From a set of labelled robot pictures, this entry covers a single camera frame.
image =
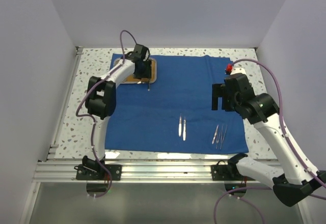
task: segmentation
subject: red object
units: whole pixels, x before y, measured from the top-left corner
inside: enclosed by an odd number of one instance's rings
[[[226,74],[231,74],[233,66],[231,64],[228,64],[225,69]]]

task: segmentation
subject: table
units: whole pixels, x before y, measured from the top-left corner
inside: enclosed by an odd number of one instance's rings
[[[253,48],[150,48],[153,55],[183,55],[227,57],[232,61],[242,58],[257,59]],[[89,78],[101,76],[110,67],[113,53],[121,53],[120,48],[83,48],[79,52],[79,63],[74,74],[72,89],[64,110],[63,119],[60,123],[55,146],[48,159],[81,159],[90,151],[90,133],[92,121],[88,118],[77,118],[75,111],[81,99],[86,94]],[[245,68],[249,81],[256,94],[266,92],[260,67],[250,62],[239,64]],[[260,133],[244,121],[246,141],[249,148],[248,155],[254,159],[275,160],[276,156],[270,149],[266,140]],[[205,155],[205,154],[180,154],[143,151],[106,150],[106,159],[227,159],[232,155]]]

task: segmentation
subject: gray wall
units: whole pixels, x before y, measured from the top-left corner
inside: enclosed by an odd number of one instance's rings
[[[52,0],[76,45],[257,47],[284,0]],[[132,41],[125,39],[126,44]]]
[[[0,0],[0,223],[18,223],[63,101],[74,46],[51,0]]]
[[[326,0],[286,0],[258,48],[258,58],[276,74],[285,122],[303,151],[326,170]],[[276,95],[264,74],[267,90]],[[326,189],[318,191],[326,195]],[[310,198],[315,223],[325,223],[325,204]]]

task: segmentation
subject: blue surgical towel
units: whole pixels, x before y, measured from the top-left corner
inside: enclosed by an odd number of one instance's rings
[[[112,63],[121,57],[112,56]],[[236,112],[211,110],[211,87],[223,83],[229,58],[153,55],[157,80],[122,84],[117,107],[106,131],[105,148],[153,152],[235,154],[246,153],[243,120]],[[179,118],[186,119],[186,140],[178,135]],[[212,145],[217,124],[227,125],[223,147]]]

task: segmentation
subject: robotic arm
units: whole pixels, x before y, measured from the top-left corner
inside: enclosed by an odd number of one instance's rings
[[[125,58],[120,61],[106,74],[101,77],[92,76],[88,83],[89,94],[85,100],[87,112],[96,116],[96,126],[94,129],[93,142],[94,150],[98,160],[109,171],[114,167],[121,169],[120,165],[107,165],[105,158],[105,135],[110,116],[116,108],[116,89],[130,75],[133,74],[136,79],[148,79],[152,76],[151,61],[149,58],[149,49],[143,45],[136,44],[134,50],[127,53]],[[93,150],[83,157],[82,164],[75,167],[77,170],[77,180],[103,180],[105,170],[96,160]],[[119,180],[120,176],[113,174],[112,180]]]
[[[212,109],[217,110],[218,98],[222,97],[222,109],[236,111],[243,119],[248,119],[266,139],[282,169],[255,161],[246,154],[235,155],[228,160],[226,167],[234,175],[248,176],[267,185],[283,204],[293,206],[321,185],[304,169],[285,137],[290,138],[310,172],[322,182],[326,182],[326,172],[319,171],[307,158],[289,131],[283,135],[279,107],[273,98],[266,93],[256,96],[243,68],[233,68],[229,74],[224,84],[212,86]]]

